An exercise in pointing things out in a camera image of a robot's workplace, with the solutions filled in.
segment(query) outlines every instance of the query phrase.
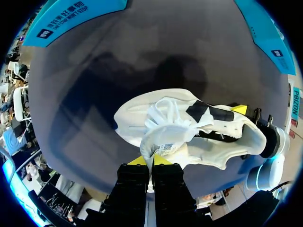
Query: blue light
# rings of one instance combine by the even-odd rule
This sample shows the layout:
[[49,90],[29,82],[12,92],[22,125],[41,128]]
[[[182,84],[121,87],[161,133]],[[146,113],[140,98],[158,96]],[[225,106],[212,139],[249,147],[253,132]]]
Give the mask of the blue light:
[[262,166],[263,166],[263,164],[260,166],[258,173],[257,173],[257,178],[256,178],[256,187],[257,187],[258,191],[260,191],[259,185],[258,185],[258,180],[259,180],[259,174],[260,174],[260,170],[261,170]]
[[[3,166],[2,166],[4,175],[6,179],[8,180],[11,171],[12,171],[12,163],[7,160]],[[26,213],[30,216],[30,218],[39,226],[43,227],[49,222],[44,222],[39,215],[37,214],[37,207],[36,205],[32,202],[30,197],[28,196],[28,189],[24,186],[22,181],[20,180],[19,176],[17,173],[14,173],[14,176],[12,178],[11,184],[10,184],[10,189],[13,191],[15,194],[18,202],[22,206],[22,208],[26,211]]]

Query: cable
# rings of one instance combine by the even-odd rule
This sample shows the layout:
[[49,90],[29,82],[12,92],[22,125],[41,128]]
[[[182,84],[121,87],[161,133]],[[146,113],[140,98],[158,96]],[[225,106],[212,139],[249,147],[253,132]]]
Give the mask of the cable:
[[289,183],[293,183],[294,181],[285,181],[284,183],[279,184],[277,187],[274,187],[272,190],[270,190],[270,193],[273,193],[275,190],[277,190],[278,188],[281,188],[283,185],[289,184]]
[[12,157],[9,155],[9,153],[2,146],[0,146],[0,153],[3,154],[13,165],[13,168],[12,168],[11,174],[9,176],[9,180],[8,180],[8,183],[10,185],[11,180],[13,179],[13,176],[14,176],[15,170],[16,170],[15,162],[12,159]]

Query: person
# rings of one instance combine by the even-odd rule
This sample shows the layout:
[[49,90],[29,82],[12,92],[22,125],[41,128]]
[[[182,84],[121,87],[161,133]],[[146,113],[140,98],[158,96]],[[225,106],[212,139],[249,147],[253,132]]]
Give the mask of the person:
[[27,179],[29,181],[32,181],[33,178],[37,179],[40,176],[38,168],[33,163],[29,162],[25,168],[27,171]]
[[26,171],[28,181],[32,181],[33,178],[37,180],[40,177],[41,181],[46,183],[50,179],[50,175],[46,170],[40,169],[40,167],[35,166],[32,162],[28,163]]

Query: chair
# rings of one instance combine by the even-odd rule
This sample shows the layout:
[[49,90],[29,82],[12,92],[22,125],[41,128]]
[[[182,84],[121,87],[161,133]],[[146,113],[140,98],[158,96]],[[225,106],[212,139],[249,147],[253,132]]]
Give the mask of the chair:
[[28,86],[24,87],[18,87],[14,91],[14,111],[15,111],[15,118],[17,121],[22,122],[26,121],[26,129],[24,130],[20,140],[24,137],[25,132],[28,130],[30,124],[32,123],[32,118],[30,117],[30,112],[25,111],[23,109],[23,103],[22,103],[22,96],[27,94],[24,93],[24,91],[28,88]]
[[8,65],[8,70],[10,70],[10,81],[12,83],[13,79],[14,78],[14,75],[15,74],[18,78],[20,78],[22,81],[26,82],[25,78],[23,78],[21,75],[20,75],[20,67],[19,67],[19,63],[16,62],[16,61],[10,61],[9,62],[9,65]]

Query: sticker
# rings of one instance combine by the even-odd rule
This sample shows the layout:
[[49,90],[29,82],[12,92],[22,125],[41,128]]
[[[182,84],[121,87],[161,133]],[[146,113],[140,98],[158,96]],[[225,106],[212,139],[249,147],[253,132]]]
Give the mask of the sticker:
[[159,146],[157,154],[160,156],[171,155],[175,153],[183,144],[184,142],[163,144]]
[[294,87],[294,99],[293,99],[293,109],[292,109],[292,119],[298,121],[299,110],[300,110],[300,89]]
[[283,57],[283,54],[280,50],[271,51],[275,57]]

